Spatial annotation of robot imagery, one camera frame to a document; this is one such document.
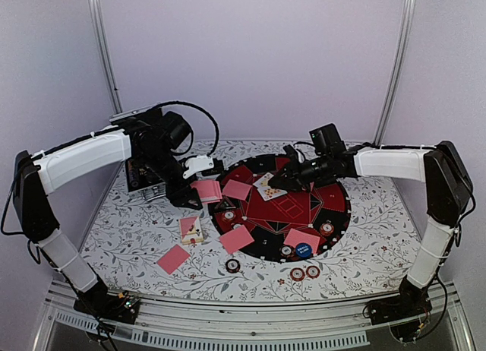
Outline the pink playing card deck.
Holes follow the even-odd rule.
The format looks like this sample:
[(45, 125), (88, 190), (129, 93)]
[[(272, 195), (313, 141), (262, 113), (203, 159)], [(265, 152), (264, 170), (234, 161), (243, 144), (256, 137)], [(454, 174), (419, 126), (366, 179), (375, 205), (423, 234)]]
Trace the pink playing card deck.
[(220, 184), (216, 180), (197, 180), (191, 183), (197, 190), (202, 203), (216, 203), (222, 200)]

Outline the ten of hearts card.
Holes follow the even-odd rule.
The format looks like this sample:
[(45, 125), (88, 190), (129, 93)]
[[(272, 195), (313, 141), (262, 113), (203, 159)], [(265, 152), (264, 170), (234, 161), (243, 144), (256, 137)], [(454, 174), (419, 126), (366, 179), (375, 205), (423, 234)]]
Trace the ten of hearts card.
[(287, 191), (278, 188), (259, 188), (257, 192), (264, 201), (270, 201), (287, 194)]

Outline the orange chip sector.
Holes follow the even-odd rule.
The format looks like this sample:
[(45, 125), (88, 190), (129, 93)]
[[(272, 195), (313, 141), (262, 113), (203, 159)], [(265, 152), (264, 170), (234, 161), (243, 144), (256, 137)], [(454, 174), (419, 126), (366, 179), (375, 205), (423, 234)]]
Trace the orange chip sector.
[(331, 236), (334, 232), (334, 226), (331, 223), (323, 223), (319, 228), (319, 232), (322, 236)]
[(235, 212), (233, 210), (227, 210), (223, 213), (222, 219), (225, 222), (232, 222), (235, 219)]

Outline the single pink playing card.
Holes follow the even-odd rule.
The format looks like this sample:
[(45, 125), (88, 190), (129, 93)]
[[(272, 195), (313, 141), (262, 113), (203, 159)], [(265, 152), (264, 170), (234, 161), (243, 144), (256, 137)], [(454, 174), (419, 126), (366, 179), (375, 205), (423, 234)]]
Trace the single pink playing card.
[(228, 180), (224, 185), (222, 194), (229, 198), (244, 201), (250, 193), (252, 186), (244, 182), (238, 182), (233, 179)]

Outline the pink card sector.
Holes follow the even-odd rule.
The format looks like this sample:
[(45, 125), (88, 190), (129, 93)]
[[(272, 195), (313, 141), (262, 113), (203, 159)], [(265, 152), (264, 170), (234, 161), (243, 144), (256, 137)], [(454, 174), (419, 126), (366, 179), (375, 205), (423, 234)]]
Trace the pink card sector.
[(284, 244), (296, 248), (301, 243), (310, 245), (312, 252), (317, 253), (320, 237), (297, 229), (290, 229), (285, 237)]

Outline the dark brown chip stack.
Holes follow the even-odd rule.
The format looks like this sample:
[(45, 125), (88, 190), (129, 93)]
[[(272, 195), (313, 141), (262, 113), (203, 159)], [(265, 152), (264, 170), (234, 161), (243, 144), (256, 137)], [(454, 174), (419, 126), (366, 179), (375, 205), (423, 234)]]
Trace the dark brown chip stack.
[(226, 263), (225, 263), (225, 267), (226, 267), (226, 270), (231, 273), (231, 274), (235, 274), (235, 273), (238, 273), (240, 271), (240, 262), (238, 260), (235, 260), (235, 259), (229, 259)]

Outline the dark chip bottom sector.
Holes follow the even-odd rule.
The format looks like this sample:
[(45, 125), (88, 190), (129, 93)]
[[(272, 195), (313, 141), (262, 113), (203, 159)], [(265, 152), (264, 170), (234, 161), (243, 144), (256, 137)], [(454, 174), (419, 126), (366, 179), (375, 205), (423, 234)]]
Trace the dark chip bottom sector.
[(283, 258), (292, 257), (294, 255), (294, 252), (294, 248), (290, 245), (283, 245), (279, 250), (279, 253)]

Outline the blue small blind button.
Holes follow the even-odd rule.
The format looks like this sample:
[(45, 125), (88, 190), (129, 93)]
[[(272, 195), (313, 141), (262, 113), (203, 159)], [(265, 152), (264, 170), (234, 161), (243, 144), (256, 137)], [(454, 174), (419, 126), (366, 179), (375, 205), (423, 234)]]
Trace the blue small blind button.
[(308, 243), (299, 243), (295, 246), (295, 254), (300, 258), (309, 258), (312, 256), (312, 247)]

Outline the orange chip stack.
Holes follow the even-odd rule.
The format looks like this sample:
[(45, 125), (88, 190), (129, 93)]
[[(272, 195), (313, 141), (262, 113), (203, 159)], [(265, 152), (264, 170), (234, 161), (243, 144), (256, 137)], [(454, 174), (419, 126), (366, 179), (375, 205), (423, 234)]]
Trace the orange chip stack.
[(305, 278), (305, 271), (299, 267), (291, 269), (289, 276), (293, 281), (300, 282)]

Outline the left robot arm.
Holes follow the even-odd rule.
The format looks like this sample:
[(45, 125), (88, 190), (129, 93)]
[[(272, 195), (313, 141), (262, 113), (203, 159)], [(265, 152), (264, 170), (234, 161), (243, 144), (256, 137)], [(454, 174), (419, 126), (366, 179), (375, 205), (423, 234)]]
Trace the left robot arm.
[(37, 153), (24, 150), (15, 157), (5, 207), (15, 210), (21, 226), (16, 234), (27, 238), (28, 251), (35, 260), (45, 258), (64, 277), (76, 296), (74, 309), (99, 323), (134, 324), (140, 300), (126, 291), (119, 295), (109, 291), (62, 231), (50, 197), (64, 194), (69, 185), (92, 172), (133, 161), (137, 168), (147, 170), (164, 184), (164, 196), (172, 206), (201, 209), (202, 201), (191, 184), (197, 173), (211, 170), (216, 164), (211, 153), (191, 157), (188, 150), (179, 150), (186, 139), (194, 139), (194, 130), (181, 114), (171, 110), (173, 106), (204, 114), (214, 128), (213, 142), (219, 142), (219, 127), (207, 110), (172, 100), (115, 114), (105, 128)]

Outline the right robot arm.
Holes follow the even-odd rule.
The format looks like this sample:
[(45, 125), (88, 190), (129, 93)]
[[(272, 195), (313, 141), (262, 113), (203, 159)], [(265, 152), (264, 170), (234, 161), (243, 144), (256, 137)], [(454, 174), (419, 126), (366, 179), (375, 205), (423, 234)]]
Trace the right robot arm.
[(338, 178), (387, 177), (424, 185), (424, 194), (412, 199), (402, 193), (412, 222), (418, 223), (418, 206), (425, 204), (426, 221), (415, 261), (399, 285), (396, 296), (370, 301), (364, 307), (372, 324), (393, 322), (392, 335), (403, 344), (415, 343), (434, 332), (428, 320), (406, 323), (424, 313), (431, 315), (428, 290), (439, 282), (439, 271), (462, 237), (461, 222), (476, 208), (472, 180), (451, 141), (435, 145), (374, 145), (347, 147), (334, 124), (310, 131), (316, 158), (300, 159), (297, 150), (284, 148), (289, 163), (270, 180), (286, 191), (310, 191), (311, 185), (330, 184)]

